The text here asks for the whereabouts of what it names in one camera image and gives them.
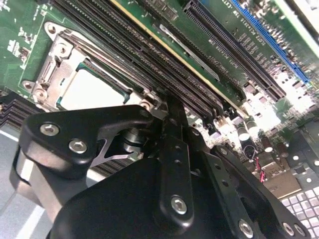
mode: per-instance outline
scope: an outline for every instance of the screw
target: screw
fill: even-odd
[[[196,136],[199,136],[199,132],[197,131],[197,130],[195,130],[194,128],[193,128],[193,134],[195,134]]]
[[[60,132],[60,130],[54,124],[45,123],[41,125],[40,132],[46,136],[55,136]]]
[[[284,226],[285,231],[286,231],[289,235],[293,236],[293,235],[295,234],[294,231],[293,231],[293,229],[292,229],[287,223],[283,223],[283,226]]]
[[[69,143],[69,149],[71,149],[75,153],[81,154],[84,153],[88,149],[88,147],[84,142],[75,139]]]
[[[224,148],[220,148],[220,152],[224,155],[227,155],[227,151]]]
[[[253,238],[254,232],[245,220],[240,219],[238,222],[238,226],[239,226],[239,229],[247,238]]]
[[[181,215],[184,215],[187,212],[187,205],[180,197],[173,197],[171,199],[171,207],[175,210],[175,212]]]
[[[304,231],[298,224],[295,224],[294,226],[295,226],[296,230],[297,230],[302,236],[304,236],[304,237],[306,236],[305,231]]]

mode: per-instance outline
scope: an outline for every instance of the ram slot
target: ram slot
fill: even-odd
[[[172,56],[166,53],[165,49],[158,44],[155,40],[151,39],[145,32],[139,29],[133,22],[123,17],[119,10],[114,8],[109,2],[102,2],[100,0],[94,0],[94,3],[87,3],[86,1],[78,1],[77,6],[85,12],[90,14],[94,12],[94,16],[91,15],[101,27],[108,31],[119,31],[118,38],[123,42],[128,35],[131,35],[131,44],[129,47],[134,49],[134,53],[141,59],[148,60],[148,62],[157,62],[157,65],[161,65],[162,72],[166,72],[166,75],[171,75],[170,78],[177,79],[180,84],[184,85],[188,89],[191,89],[198,97],[202,97],[205,103],[212,107],[218,108],[222,113],[222,104],[215,93],[205,85],[202,81],[194,76],[186,67],[174,59]]]
[[[73,20],[75,24],[83,28],[91,39],[103,50],[113,53],[115,56],[114,59],[117,58],[117,55],[121,56],[130,68],[134,69],[134,71],[141,76],[141,84],[147,81],[150,87],[162,89],[166,93],[170,93],[181,99],[187,107],[192,109],[200,117],[212,119],[212,108],[207,106],[200,97],[177,82],[173,77],[165,75],[158,66],[147,61],[147,58],[137,58],[134,52],[132,52],[132,48],[127,49],[123,42],[119,43],[108,32],[103,31],[98,25],[86,18],[77,7],[64,0],[55,0],[52,4],[67,15],[68,18]]]

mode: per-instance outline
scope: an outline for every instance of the cylinder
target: cylinder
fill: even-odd
[[[287,151],[287,147],[284,143],[282,143],[282,142],[277,143],[276,147],[277,147],[277,150],[278,150],[280,157],[287,158],[289,156],[289,153]]]
[[[262,145],[264,147],[265,152],[270,153],[270,152],[273,151],[273,147],[272,147],[268,137],[266,137],[266,136],[262,137],[261,138],[261,143],[262,143]]]
[[[238,138],[240,141],[246,141],[249,139],[249,133],[247,132],[247,129],[242,126],[237,129]]]
[[[246,127],[248,129],[248,132],[250,135],[255,135],[257,136],[259,128],[254,120],[250,120],[246,123]]]

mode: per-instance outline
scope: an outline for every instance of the black plastic arm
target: black plastic arm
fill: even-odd
[[[26,157],[68,179],[86,175],[96,157],[97,141],[114,136],[128,128],[145,128],[153,116],[140,106],[121,106],[67,112],[54,112],[30,116],[24,122],[19,146]],[[43,124],[53,124],[59,133],[44,135]],[[76,153],[69,143],[78,139],[86,145],[86,151]]]

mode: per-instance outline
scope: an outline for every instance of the black capacitor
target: black capacitor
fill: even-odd
[[[276,147],[280,157],[287,158],[289,156],[287,147],[284,143],[277,143]]]
[[[273,147],[272,147],[268,137],[264,136],[260,140],[261,140],[261,143],[264,147],[265,152],[270,153],[273,151]]]

